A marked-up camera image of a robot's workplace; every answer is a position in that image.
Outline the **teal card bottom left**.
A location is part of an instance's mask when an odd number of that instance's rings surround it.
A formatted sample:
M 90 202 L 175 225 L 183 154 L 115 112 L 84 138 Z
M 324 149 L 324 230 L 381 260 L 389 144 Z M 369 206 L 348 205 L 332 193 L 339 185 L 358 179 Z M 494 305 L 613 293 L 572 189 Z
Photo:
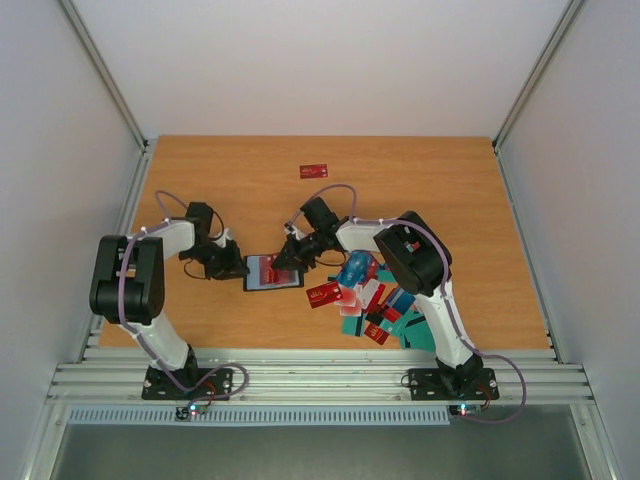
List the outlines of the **teal card bottom left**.
M 345 316 L 342 323 L 342 333 L 354 337 L 362 337 L 365 330 L 365 321 L 360 316 Z

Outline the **teal card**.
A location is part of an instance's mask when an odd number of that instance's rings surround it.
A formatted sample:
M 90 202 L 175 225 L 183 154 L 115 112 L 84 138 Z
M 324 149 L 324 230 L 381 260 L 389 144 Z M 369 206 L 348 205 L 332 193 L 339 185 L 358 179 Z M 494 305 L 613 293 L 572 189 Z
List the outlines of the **teal card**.
M 416 349 L 427 352 L 436 350 L 434 338 L 426 322 L 407 326 L 400 336 L 400 344 L 403 349 Z
M 360 316 L 345 316 L 342 323 L 342 333 L 354 337 L 362 337 L 365 330 L 365 321 Z

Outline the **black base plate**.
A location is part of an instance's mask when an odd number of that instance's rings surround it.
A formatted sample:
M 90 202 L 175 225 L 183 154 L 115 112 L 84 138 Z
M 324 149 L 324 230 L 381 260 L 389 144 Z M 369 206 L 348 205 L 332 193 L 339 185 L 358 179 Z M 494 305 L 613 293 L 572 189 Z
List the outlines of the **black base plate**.
M 234 385 L 233 370 L 230 368 L 218 370 L 197 385 L 207 372 L 208 370 L 204 368 L 198 368 L 195 372 L 187 374 L 174 371 L 173 376 L 181 385 L 179 387 L 164 371 L 149 367 L 143 381 L 141 398 L 147 401 L 187 401 L 211 396 L 215 400 L 225 399 Z
M 482 368 L 466 382 L 439 368 L 410 369 L 407 375 L 413 401 L 493 401 L 500 398 L 495 373 L 489 368 Z

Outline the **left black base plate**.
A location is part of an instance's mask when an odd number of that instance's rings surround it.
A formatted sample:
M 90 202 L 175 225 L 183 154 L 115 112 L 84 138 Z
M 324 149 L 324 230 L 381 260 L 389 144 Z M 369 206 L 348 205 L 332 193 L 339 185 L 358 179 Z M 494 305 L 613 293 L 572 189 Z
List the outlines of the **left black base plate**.
M 187 401 L 211 396 L 215 400 L 225 399 L 234 385 L 233 370 L 230 368 L 218 370 L 197 385 L 207 372 L 208 370 L 204 368 L 198 368 L 195 372 L 187 374 L 174 371 L 173 376 L 181 385 L 179 387 L 164 371 L 149 367 L 143 381 L 141 398 L 147 401 Z

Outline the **black leather card holder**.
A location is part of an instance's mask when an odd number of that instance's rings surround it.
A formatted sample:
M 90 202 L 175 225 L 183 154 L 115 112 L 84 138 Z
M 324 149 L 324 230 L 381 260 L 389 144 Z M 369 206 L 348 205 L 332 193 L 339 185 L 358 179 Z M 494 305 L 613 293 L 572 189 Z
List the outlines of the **black leather card holder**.
M 281 270 L 273 266 L 276 254 L 249 255 L 245 257 L 249 273 L 243 280 L 245 292 L 259 292 L 301 288 L 303 273 L 297 270 Z

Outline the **white card centre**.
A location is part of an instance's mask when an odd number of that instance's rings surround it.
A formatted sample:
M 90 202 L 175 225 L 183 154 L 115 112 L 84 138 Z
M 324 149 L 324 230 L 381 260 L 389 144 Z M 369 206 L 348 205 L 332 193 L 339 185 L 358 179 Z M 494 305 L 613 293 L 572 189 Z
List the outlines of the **white card centre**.
M 385 285 L 377 279 L 370 279 L 364 284 L 359 291 L 358 298 L 361 301 L 361 307 L 363 310 L 368 310 L 371 307 L 375 307 L 382 294 L 384 293 Z

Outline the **teal card bottom right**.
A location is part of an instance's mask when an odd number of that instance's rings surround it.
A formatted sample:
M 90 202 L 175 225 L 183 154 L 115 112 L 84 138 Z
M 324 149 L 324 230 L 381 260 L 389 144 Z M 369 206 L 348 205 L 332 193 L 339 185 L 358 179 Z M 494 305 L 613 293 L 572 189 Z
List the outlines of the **teal card bottom right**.
M 426 322 L 407 326 L 400 336 L 400 344 L 403 349 L 416 349 L 427 352 L 436 350 L 434 338 Z

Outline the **red card bottom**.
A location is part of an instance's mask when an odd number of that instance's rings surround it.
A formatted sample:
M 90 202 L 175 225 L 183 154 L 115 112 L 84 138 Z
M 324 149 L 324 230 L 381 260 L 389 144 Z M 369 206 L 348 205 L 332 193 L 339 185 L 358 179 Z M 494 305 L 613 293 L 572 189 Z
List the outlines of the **red card bottom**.
M 378 325 L 369 323 L 364 330 L 364 335 L 378 345 L 384 345 L 389 337 L 389 333 Z

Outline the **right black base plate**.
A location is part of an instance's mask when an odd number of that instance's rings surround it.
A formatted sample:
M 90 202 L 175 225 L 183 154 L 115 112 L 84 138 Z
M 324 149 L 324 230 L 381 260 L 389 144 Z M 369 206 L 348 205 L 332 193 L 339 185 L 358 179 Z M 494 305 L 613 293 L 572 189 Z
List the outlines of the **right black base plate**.
M 410 369 L 407 375 L 413 401 L 493 401 L 500 398 L 495 373 L 489 368 L 482 368 L 466 382 L 439 368 Z

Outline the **blue striped card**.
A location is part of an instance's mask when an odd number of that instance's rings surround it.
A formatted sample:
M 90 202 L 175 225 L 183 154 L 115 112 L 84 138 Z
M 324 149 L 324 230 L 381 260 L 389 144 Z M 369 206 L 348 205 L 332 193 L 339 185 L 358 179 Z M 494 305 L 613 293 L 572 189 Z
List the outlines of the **blue striped card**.
M 397 315 L 404 315 L 413 305 L 415 296 L 402 288 L 392 290 L 384 302 L 387 311 L 394 311 Z

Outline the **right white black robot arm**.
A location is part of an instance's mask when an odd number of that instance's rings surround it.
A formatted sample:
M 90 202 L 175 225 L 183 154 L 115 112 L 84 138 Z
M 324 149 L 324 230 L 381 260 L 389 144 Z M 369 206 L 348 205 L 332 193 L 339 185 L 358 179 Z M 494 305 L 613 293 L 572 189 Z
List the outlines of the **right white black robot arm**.
M 340 219 L 316 196 L 297 214 L 305 217 L 312 231 L 303 233 L 294 219 L 285 224 L 286 240 L 275 261 L 277 269 L 306 272 L 327 251 L 381 254 L 398 286 L 414 296 L 414 305 L 429 325 L 441 388 L 453 399 L 475 387 L 483 361 L 455 303 L 451 254 L 416 212 L 391 219 Z

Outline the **lone red card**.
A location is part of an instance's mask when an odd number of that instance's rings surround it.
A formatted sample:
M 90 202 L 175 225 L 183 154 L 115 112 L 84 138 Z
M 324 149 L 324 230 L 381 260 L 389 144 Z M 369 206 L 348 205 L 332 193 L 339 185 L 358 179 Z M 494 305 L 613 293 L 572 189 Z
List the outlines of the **lone red card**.
M 327 178 L 328 167 L 326 164 L 300 165 L 299 176 L 301 179 Z

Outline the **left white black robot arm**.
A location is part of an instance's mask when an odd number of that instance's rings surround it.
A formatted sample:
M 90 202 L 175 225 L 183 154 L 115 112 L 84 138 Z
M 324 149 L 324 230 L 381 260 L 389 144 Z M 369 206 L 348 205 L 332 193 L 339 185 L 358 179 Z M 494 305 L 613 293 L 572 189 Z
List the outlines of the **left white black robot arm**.
M 182 217 L 167 217 L 138 233 L 106 235 L 98 244 L 89 291 L 91 311 L 127 332 L 150 360 L 151 385 L 179 398 L 195 395 L 204 382 L 193 348 L 175 331 L 164 311 L 165 263 L 195 261 L 206 280 L 246 277 L 249 268 L 230 230 L 213 236 L 220 215 L 191 202 Z

